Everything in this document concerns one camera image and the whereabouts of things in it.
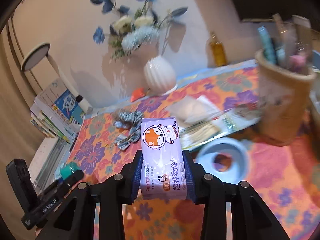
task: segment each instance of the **glass bottle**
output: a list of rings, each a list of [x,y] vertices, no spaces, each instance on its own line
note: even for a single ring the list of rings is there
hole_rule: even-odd
[[[209,45],[216,67],[227,65],[227,58],[222,42],[218,40],[217,35],[214,32],[210,32],[210,35]]]

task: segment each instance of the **beige curtain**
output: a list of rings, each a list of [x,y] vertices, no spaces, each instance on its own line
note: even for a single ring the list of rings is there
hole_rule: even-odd
[[[7,44],[4,29],[0,35],[0,214],[17,240],[31,240],[35,239],[35,231],[26,230],[21,222],[23,210],[5,167],[14,158],[24,159],[29,165],[44,135],[29,122],[29,106],[35,93],[17,64],[12,62],[12,55],[6,54]]]

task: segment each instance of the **red object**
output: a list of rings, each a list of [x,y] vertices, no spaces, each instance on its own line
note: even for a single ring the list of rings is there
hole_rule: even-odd
[[[134,102],[139,98],[143,98],[145,95],[146,93],[144,92],[144,88],[138,88],[132,92],[130,101]]]

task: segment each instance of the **purple wipes package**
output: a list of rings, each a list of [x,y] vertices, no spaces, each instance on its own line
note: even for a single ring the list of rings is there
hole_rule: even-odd
[[[143,118],[141,147],[143,199],[185,199],[187,185],[176,119]]]

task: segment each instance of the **orange tablecloth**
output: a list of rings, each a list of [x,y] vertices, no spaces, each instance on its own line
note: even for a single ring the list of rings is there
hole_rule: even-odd
[[[186,95],[206,95],[220,109],[257,101],[257,69],[248,67],[193,82],[170,95],[147,98],[127,107],[141,110],[145,117],[166,117],[165,107]],[[132,161],[141,143],[121,152],[113,144],[123,132],[112,125],[111,114],[84,120],[69,161],[75,160],[89,184],[105,181]],[[250,159],[246,180],[262,196],[291,239],[307,239],[320,221],[320,163],[312,152],[309,136],[301,130],[286,147],[265,144],[252,129],[237,134],[248,149]],[[189,200],[142,200],[124,206],[126,239],[200,238],[204,207]],[[98,239],[97,204],[94,239]]]

